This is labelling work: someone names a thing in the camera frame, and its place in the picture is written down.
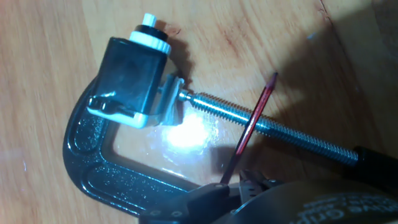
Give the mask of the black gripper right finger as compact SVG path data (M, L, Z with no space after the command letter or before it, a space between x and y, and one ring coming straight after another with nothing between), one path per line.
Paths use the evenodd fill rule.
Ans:
M248 202L266 190L283 184L280 180L267 179L261 172L251 170L241 170L239 179L241 202Z

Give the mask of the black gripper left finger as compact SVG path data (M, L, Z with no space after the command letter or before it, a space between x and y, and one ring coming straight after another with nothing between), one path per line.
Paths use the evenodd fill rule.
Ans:
M237 187L208 184L148 209L139 224L213 223L241 204Z

